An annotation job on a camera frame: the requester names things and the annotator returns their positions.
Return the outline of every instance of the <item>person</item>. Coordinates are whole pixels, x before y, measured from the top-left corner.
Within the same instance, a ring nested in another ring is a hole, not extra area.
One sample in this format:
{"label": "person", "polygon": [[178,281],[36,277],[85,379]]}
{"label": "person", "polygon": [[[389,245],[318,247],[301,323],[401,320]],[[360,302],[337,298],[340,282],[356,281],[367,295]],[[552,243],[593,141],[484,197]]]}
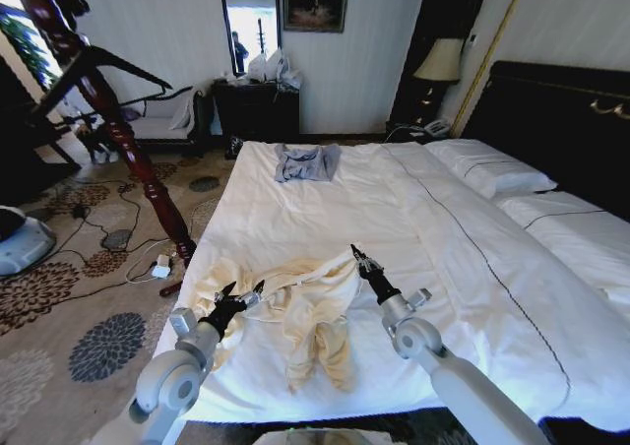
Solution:
{"label": "person", "polygon": [[243,60],[249,56],[249,52],[243,46],[243,43],[238,41],[238,33],[232,32],[232,39],[234,40],[234,54],[236,55],[236,70],[239,73],[245,72],[245,64]]}

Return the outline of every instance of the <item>wall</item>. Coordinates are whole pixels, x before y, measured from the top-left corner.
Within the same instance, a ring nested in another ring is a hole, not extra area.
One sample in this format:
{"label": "wall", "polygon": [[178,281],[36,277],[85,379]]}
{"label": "wall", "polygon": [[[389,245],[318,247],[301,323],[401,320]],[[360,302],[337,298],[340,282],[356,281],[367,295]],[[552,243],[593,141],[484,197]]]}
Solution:
{"label": "wall", "polygon": [[[231,72],[221,0],[87,1],[79,32],[175,89]],[[158,89],[118,71],[107,77],[121,99]]]}
{"label": "wall", "polygon": [[[509,1],[484,0],[472,28],[478,42],[465,52],[462,80],[449,90],[442,107],[445,118],[452,120],[457,115]],[[519,0],[490,65],[501,59],[629,70],[629,16],[629,0]],[[473,110],[487,71],[489,66],[459,130]]]}
{"label": "wall", "polygon": [[[382,132],[421,0],[348,0],[344,33],[283,32],[302,71],[302,132]],[[221,0],[88,0],[79,31],[181,87],[231,72]],[[154,88],[109,74],[121,98]]]}
{"label": "wall", "polygon": [[305,77],[303,133],[383,132],[421,0],[347,0],[339,33],[283,32]]}

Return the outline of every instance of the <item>floor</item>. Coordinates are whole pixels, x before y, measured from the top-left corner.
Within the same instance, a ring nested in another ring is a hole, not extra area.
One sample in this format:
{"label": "floor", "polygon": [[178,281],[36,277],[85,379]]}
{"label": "floor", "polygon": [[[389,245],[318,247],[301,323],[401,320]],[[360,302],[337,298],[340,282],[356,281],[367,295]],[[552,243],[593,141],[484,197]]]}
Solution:
{"label": "floor", "polygon": [[[80,444],[119,414],[175,300],[158,291],[183,276],[175,262],[167,280],[144,282],[157,255],[174,250],[159,241],[164,233],[156,215],[124,163],[92,164],[72,135],[61,146],[82,170],[22,206],[55,232],[57,247],[34,269],[0,281],[0,444]],[[220,150],[202,159],[152,160],[198,239],[233,161]],[[77,205],[86,208],[84,220],[73,217]],[[411,444],[473,443],[445,410],[326,425],[384,430]],[[250,444],[289,426],[295,424],[189,423],[179,443]]]}

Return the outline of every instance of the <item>window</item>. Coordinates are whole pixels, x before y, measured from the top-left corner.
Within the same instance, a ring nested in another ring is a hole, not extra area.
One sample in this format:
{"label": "window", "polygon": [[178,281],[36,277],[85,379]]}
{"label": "window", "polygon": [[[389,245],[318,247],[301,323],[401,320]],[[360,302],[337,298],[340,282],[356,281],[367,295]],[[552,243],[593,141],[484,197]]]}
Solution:
{"label": "window", "polygon": [[20,0],[0,0],[0,29],[39,85],[50,89],[61,68]]}
{"label": "window", "polygon": [[280,0],[222,0],[229,53],[235,76],[263,53],[270,56],[281,46]]}

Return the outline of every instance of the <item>lampshade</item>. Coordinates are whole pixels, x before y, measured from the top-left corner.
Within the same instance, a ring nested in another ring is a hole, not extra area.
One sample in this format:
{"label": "lampshade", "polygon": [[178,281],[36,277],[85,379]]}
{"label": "lampshade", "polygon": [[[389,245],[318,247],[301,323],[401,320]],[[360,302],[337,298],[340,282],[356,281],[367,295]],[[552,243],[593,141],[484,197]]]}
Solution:
{"label": "lampshade", "polygon": [[459,38],[437,38],[413,76],[427,81],[459,81],[463,44]]}

